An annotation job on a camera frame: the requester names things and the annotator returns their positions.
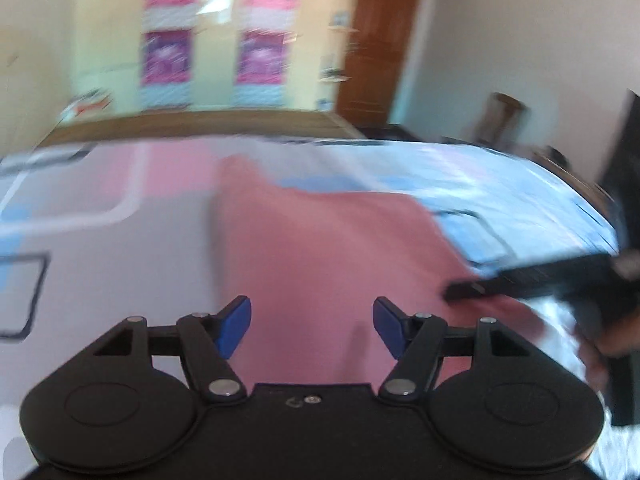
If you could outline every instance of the pink towel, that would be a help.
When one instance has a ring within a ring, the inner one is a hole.
[[[378,296],[452,326],[492,316],[530,340],[544,330],[511,298],[442,301],[447,282],[472,273],[409,196],[285,189],[242,157],[225,159],[220,169],[223,299],[244,294],[253,306],[251,327],[231,361],[248,386],[378,387],[395,364],[373,328]],[[451,361],[441,380],[468,367]]]

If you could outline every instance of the bed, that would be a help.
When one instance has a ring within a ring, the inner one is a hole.
[[[475,146],[203,136],[66,144],[0,162],[0,480],[33,466],[18,407],[29,389],[132,314],[172,324],[220,307],[216,168],[255,161],[283,187],[413,196],[475,272],[616,251],[607,221],[535,163]],[[539,346],[579,377],[573,318],[528,305],[551,330]],[[175,372],[175,362],[154,366]],[[640,474],[640,430],[607,425],[590,466]]]

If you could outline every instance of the metal rivet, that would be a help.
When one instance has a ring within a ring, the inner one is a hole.
[[[209,385],[209,391],[220,397],[231,397],[240,391],[240,384],[232,379],[218,379]]]
[[[409,379],[391,379],[385,383],[385,390],[392,395],[411,395],[415,389],[415,383]]]
[[[317,395],[309,395],[305,397],[305,402],[307,404],[320,404],[322,402],[322,397]]]
[[[302,399],[299,399],[297,397],[291,397],[290,399],[286,400],[285,404],[290,408],[302,408],[304,402],[302,402]]]

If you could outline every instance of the black object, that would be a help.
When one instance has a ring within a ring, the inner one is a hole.
[[[556,296],[574,309],[581,332],[594,340],[612,323],[632,314],[640,290],[640,252],[590,254],[529,267],[506,269],[488,280],[453,282],[446,301],[504,294],[518,299]],[[640,424],[640,352],[607,359],[607,405],[614,426]]]
[[[314,146],[384,146],[382,140],[371,139],[316,139],[313,137],[268,136],[266,142],[278,144],[312,144]]]
[[[84,160],[95,147],[96,144],[87,144],[71,155],[56,156],[46,158],[44,160],[36,160],[34,162],[20,162],[13,166],[3,167],[0,168],[0,177],[12,176],[25,171],[44,170],[45,168],[51,168],[53,166],[79,162]]]
[[[577,378],[496,320],[452,328],[385,298],[374,325],[399,357],[369,384],[259,384],[250,396],[222,355],[248,327],[237,298],[216,316],[116,325],[38,384],[20,423],[30,479],[430,478],[588,480],[580,461],[604,413]],[[152,367],[179,355],[189,388]],[[447,356],[470,370],[436,387]]]
[[[367,139],[377,140],[405,140],[407,142],[424,142],[400,124],[386,124],[385,126],[357,126],[357,129]]]
[[[546,147],[546,156],[556,166],[560,166],[560,168],[565,171],[571,171],[571,164],[569,164],[569,160],[553,146]]]
[[[487,260],[484,262],[476,262],[466,257],[466,254],[464,254],[463,256],[465,260],[476,269],[485,266],[497,266],[498,264],[503,264],[510,258],[516,258],[516,254],[513,252],[511,246],[504,240],[504,238],[499,236],[498,233],[496,233],[495,230],[491,227],[491,224],[489,224],[489,222],[487,222],[486,219],[482,215],[479,215],[476,211],[451,209],[435,211],[432,214],[434,216],[469,216],[471,218],[475,218],[476,221],[482,226],[482,228],[489,234],[489,236],[491,236],[502,246],[502,248],[504,249],[504,254],[502,254],[498,258],[494,258],[493,260]]]
[[[621,250],[640,249],[640,96],[630,95],[625,127],[599,181],[614,202],[610,221]]]
[[[38,301],[40,300],[40,293],[44,285],[47,271],[49,270],[49,264],[51,262],[51,255],[49,253],[27,253],[27,254],[0,254],[0,266],[13,266],[15,264],[31,264],[36,263],[40,266],[40,272],[33,286],[33,293],[31,295],[31,301],[29,303],[29,313],[24,326],[17,331],[9,331],[0,328],[0,341],[24,341],[27,339],[33,328],[33,323],[36,319],[36,310]]]

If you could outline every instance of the chair backrest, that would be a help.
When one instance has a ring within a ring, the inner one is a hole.
[[[497,150],[513,142],[513,132],[522,122],[527,107],[517,99],[494,92],[489,97],[484,115],[474,128],[473,143]]]

